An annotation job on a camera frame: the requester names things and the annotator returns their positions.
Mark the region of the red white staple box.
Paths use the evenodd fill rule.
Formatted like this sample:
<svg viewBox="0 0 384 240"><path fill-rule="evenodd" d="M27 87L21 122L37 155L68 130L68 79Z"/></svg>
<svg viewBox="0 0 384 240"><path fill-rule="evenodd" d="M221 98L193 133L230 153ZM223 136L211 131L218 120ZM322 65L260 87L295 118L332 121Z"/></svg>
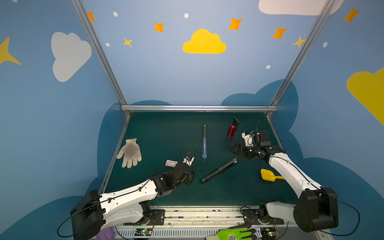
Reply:
<svg viewBox="0 0 384 240"><path fill-rule="evenodd" d="M165 165L166 165L167 167L172 167L172 168L174 168L174 167L176 167L177 164L178 164L177 161L167 160Z"/></svg>

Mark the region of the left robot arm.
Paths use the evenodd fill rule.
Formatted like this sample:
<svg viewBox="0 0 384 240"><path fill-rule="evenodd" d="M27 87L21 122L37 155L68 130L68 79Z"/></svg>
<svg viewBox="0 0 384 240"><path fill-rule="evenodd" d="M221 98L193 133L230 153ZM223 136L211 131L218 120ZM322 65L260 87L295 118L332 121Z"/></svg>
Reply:
<svg viewBox="0 0 384 240"><path fill-rule="evenodd" d="M195 176L191 166L190 161L178 163L168 172L121 191L88 192L70 212L73 238L89 240L109 227L148 221L152 215L148 202L169 195L182 183L190 185Z"/></svg>

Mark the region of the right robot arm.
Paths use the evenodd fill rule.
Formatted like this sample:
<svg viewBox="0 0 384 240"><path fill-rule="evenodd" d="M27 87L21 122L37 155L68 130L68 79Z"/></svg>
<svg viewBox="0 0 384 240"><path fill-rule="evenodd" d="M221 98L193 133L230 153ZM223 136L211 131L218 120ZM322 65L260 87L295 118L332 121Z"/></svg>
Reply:
<svg viewBox="0 0 384 240"><path fill-rule="evenodd" d="M264 160L284 178L298 197L295 205L281 202L262 205L258 213L261 220L291 221L306 233L338 227L338 200L333 189L323 188L306 175L282 148L271 144L267 132L245 132L242 137L244 142L235 144L232 153L250 160Z"/></svg>

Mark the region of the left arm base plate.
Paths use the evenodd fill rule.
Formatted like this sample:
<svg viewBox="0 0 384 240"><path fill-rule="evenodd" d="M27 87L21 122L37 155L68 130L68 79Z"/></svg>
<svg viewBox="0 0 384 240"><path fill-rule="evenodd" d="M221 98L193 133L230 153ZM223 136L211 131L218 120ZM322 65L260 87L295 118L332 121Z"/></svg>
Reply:
<svg viewBox="0 0 384 240"><path fill-rule="evenodd" d="M144 216L141 220L136 223L124 223L124 226L163 226L165 220L165 210L155 209L152 210L152 215Z"/></svg>

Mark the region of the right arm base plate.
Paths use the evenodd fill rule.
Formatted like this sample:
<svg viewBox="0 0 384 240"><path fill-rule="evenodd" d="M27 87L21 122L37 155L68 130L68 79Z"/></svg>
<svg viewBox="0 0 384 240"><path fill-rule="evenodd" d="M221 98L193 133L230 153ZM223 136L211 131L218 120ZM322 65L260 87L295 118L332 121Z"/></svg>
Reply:
<svg viewBox="0 0 384 240"><path fill-rule="evenodd" d="M241 208L245 224L252 225L284 225L285 221L279 218L272 218L268 214L259 213L259 209Z"/></svg>

